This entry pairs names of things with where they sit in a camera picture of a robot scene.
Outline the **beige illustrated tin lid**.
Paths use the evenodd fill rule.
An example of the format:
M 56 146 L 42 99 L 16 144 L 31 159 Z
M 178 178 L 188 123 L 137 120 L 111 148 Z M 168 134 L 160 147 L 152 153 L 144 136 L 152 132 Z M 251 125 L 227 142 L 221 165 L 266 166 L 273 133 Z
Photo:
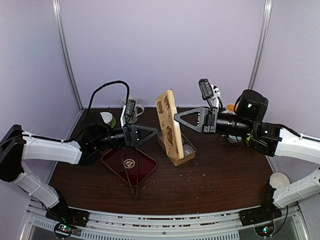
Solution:
M 166 90 L 156 98 L 155 103 L 166 154 L 173 159 L 183 159 L 180 124 L 174 118 L 177 108 L 173 90 Z

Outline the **black tongs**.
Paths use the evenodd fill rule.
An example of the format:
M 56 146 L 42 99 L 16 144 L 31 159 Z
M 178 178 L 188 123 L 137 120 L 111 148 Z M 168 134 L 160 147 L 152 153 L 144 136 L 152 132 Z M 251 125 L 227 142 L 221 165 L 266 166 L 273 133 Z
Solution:
M 135 148 L 122 148 L 120 157 L 123 170 L 126 175 L 127 183 L 129 184 L 131 193 L 135 201 L 138 200 L 138 185 L 139 185 L 139 156 Z

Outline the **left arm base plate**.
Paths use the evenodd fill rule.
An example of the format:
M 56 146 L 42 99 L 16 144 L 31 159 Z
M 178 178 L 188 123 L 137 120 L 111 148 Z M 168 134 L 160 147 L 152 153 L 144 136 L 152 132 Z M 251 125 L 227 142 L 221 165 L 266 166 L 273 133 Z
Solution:
M 46 211 L 45 217 L 47 219 L 55 220 L 62 224 L 74 227 L 86 227 L 89 220 L 90 213 L 85 210 L 74 208 L 67 209 L 49 209 Z

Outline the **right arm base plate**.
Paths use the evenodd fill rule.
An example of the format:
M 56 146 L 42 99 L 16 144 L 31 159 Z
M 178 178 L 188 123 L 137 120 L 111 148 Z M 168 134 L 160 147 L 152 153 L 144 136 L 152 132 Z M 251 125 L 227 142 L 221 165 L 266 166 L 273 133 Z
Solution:
M 242 226 L 255 225 L 271 221 L 282 216 L 282 211 L 277 207 L 254 207 L 241 210 L 239 218 Z

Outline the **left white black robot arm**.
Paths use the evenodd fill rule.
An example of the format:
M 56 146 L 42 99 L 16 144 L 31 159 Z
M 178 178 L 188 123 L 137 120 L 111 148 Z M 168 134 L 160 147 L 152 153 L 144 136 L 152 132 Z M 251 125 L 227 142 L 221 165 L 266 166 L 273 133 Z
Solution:
M 154 127 L 121 124 L 111 127 L 108 112 L 91 112 L 81 122 L 82 137 L 54 139 L 33 135 L 14 124 L 0 142 L 0 179 L 13 183 L 38 199 L 61 222 L 72 218 L 62 193 L 44 183 L 24 163 L 25 160 L 45 160 L 90 166 L 108 148 L 138 147 L 158 133 Z

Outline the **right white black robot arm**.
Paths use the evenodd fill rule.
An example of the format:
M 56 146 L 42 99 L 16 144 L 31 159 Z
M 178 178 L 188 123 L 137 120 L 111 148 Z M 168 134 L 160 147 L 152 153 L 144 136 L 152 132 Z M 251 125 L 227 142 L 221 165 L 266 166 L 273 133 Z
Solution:
M 176 113 L 174 120 L 201 134 L 231 135 L 265 156 L 291 157 L 320 162 L 320 140 L 297 133 L 276 123 L 264 122 L 268 99 L 246 89 L 236 101 L 234 114 L 219 112 L 217 107 L 199 107 Z

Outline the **dark red lacquer tray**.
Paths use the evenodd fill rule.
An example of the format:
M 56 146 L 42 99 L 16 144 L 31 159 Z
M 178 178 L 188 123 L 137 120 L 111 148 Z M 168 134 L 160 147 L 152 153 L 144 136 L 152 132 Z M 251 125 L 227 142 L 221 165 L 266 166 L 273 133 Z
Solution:
M 113 148 L 106 152 L 102 163 L 128 185 L 135 187 L 156 168 L 157 162 L 137 148 Z

